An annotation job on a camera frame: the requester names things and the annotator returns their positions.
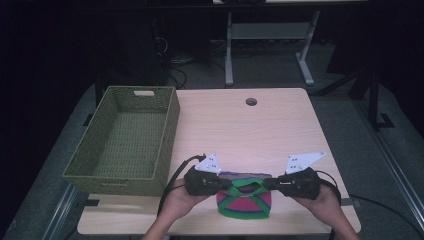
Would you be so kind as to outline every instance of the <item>person's right hand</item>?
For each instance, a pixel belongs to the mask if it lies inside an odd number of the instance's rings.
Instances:
[[[315,200],[293,199],[307,208],[318,220],[332,227],[339,239],[359,239],[340,207],[336,194],[329,187],[321,185],[320,193]]]
[[[168,194],[163,204],[162,212],[166,218],[173,221],[187,215],[194,206],[206,200],[209,196],[191,196],[184,186],[184,179],[177,179],[174,189]]]

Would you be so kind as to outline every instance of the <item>table leg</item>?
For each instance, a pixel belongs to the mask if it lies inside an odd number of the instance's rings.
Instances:
[[[305,82],[307,85],[313,85],[314,80],[312,79],[312,75],[309,71],[308,65],[306,64],[306,54],[308,53],[309,46],[312,42],[312,37],[314,36],[315,27],[318,22],[320,11],[315,11],[314,15],[312,16],[312,20],[309,24],[308,31],[306,33],[305,37],[305,46],[303,47],[302,52],[296,53],[296,59],[299,63],[300,70],[302,71],[303,78],[305,79]]]
[[[233,64],[231,62],[231,12],[228,13],[227,23],[227,55],[225,56],[225,85],[232,86],[233,81]]]

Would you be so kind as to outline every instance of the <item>basket handle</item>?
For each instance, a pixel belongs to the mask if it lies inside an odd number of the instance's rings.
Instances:
[[[128,187],[126,183],[100,183],[101,186],[111,186],[111,187]]]
[[[155,92],[149,91],[149,90],[136,90],[136,91],[134,91],[134,95],[140,96],[140,97],[145,97],[145,96],[154,97]]]

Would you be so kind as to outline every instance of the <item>hand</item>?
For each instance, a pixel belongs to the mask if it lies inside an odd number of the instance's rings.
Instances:
[[[172,224],[187,215],[194,206],[209,196],[191,196],[184,187],[184,179],[177,179],[163,203],[162,211],[143,236],[143,240],[162,240]]]
[[[307,208],[318,220],[332,227],[339,239],[359,239],[344,215],[336,195],[329,187],[321,185],[320,193],[315,200],[293,199]]]
[[[184,187],[184,179],[177,179],[174,183],[174,189],[165,199],[160,215],[166,215],[167,218],[175,221],[187,215],[194,206],[208,197],[191,196]]]

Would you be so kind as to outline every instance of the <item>green object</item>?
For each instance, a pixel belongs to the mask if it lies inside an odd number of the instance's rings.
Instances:
[[[216,194],[218,212],[236,219],[268,218],[271,210],[271,192],[263,186],[262,173],[221,172],[220,178],[230,179],[233,186]]]
[[[173,87],[109,87],[63,177],[88,193],[161,196],[179,112]]]

